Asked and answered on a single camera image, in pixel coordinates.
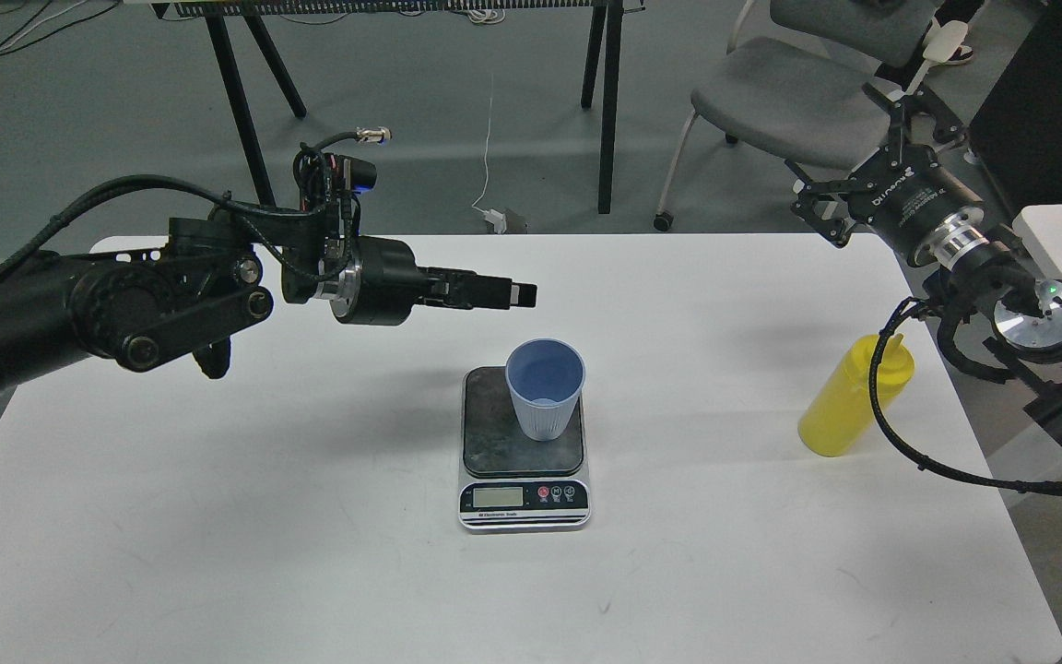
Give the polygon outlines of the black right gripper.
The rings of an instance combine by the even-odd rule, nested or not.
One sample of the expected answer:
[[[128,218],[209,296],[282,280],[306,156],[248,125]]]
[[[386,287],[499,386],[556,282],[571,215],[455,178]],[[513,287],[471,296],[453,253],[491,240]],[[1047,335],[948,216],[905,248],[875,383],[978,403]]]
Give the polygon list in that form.
[[[785,160],[796,177],[791,211],[834,246],[847,246],[859,227],[879,235],[907,265],[939,262],[955,269],[974,249],[989,243],[981,228],[982,198],[941,167],[932,148],[907,146],[917,116],[933,119],[932,138],[941,150],[964,146],[966,126],[924,85],[897,100],[869,83],[863,92],[889,116],[886,151],[846,178],[830,181],[813,181],[800,164]]]

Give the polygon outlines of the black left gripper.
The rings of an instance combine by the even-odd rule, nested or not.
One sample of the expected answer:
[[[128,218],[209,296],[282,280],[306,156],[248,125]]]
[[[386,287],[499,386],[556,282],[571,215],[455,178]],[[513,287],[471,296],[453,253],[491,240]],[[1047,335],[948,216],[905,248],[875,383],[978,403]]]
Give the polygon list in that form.
[[[330,308],[338,323],[399,326],[417,299],[422,306],[534,308],[536,283],[480,276],[473,270],[422,267],[407,243],[386,238],[354,238]]]

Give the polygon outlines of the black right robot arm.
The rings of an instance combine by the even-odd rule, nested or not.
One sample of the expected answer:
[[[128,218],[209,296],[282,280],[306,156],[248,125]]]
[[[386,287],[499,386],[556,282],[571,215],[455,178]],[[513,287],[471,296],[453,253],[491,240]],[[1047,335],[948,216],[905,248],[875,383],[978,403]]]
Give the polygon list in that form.
[[[941,165],[931,146],[912,142],[917,116],[933,118],[933,139],[955,143],[964,126],[927,87],[889,97],[871,84],[863,93],[889,118],[888,134],[844,178],[813,181],[800,165],[792,210],[830,244],[847,245],[855,227],[876,234],[903,261],[935,265],[927,297],[894,308],[861,362],[859,381],[874,421],[894,449],[922,471],[961,483],[1015,494],[1062,497],[1062,480],[995,480],[952,469],[912,448],[885,419],[877,372],[903,321],[937,318],[941,357],[979,381],[1021,381],[1032,391],[1025,411],[1062,448],[1062,382],[1038,377],[1038,364],[1062,362],[1062,278],[1033,275],[1006,244],[981,228],[982,201]]]

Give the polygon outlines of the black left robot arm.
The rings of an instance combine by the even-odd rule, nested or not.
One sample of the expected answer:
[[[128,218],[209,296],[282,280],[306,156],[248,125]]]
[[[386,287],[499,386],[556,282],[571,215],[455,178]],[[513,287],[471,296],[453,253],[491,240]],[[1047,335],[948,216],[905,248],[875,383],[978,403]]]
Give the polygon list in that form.
[[[113,178],[78,197],[0,263],[0,394],[91,357],[147,373],[193,356],[206,377],[222,378],[232,336],[274,308],[257,245],[281,267],[286,302],[328,300],[342,324],[397,326],[416,306],[534,307],[534,283],[421,267],[407,243],[362,234],[360,195],[374,188],[378,172],[329,148],[343,140],[383,144],[391,135],[387,127],[359,127],[301,144],[292,160],[295,209],[236,201],[161,175]],[[212,209],[203,219],[170,219],[160,248],[46,251],[80,216],[148,190],[195,195]]]

